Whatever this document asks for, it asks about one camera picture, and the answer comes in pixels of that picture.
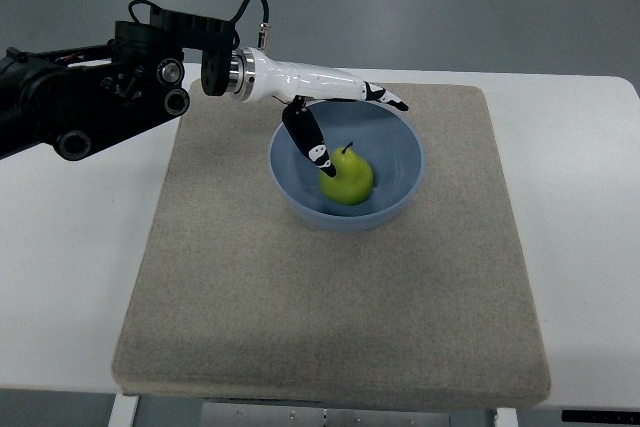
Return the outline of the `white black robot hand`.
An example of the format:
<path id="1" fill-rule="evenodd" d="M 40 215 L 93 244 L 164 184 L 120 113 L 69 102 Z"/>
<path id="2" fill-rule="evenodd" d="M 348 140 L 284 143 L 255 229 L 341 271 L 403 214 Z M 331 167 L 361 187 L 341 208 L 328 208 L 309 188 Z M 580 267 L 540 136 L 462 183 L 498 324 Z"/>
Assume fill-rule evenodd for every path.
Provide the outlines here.
<path id="1" fill-rule="evenodd" d="M 386 104 L 406 112 L 409 106 L 386 88 L 365 82 L 345 71 L 310 64 L 276 61 L 255 48 L 238 49 L 232 54 L 227 93 L 245 103 L 275 97 L 289 103 L 282 122 L 292 141 L 320 171 L 336 176 L 323 134 L 306 97 L 315 100 L 366 100 Z"/>

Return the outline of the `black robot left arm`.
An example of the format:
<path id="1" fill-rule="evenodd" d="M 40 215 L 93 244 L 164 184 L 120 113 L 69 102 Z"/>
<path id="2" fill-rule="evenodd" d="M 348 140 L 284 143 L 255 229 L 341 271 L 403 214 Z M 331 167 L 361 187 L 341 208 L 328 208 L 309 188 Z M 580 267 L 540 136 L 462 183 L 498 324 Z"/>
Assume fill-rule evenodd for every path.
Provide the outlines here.
<path id="1" fill-rule="evenodd" d="M 103 45 L 44 53 L 7 50 L 1 61 L 1 154 L 39 144 L 78 161 L 182 116 L 184 53 L 201 53 L 201 86 L 240 102 L 280 101 L 283 124 L 304 157 L 336 173 L 308 102 L 367 101 L 404 110 L 387 89 L 344 71 L 270 59 L 268 21 L 244 48 L 235 19 L 182 13 L 151 4 L 149 19 L 115 25 Z"/>

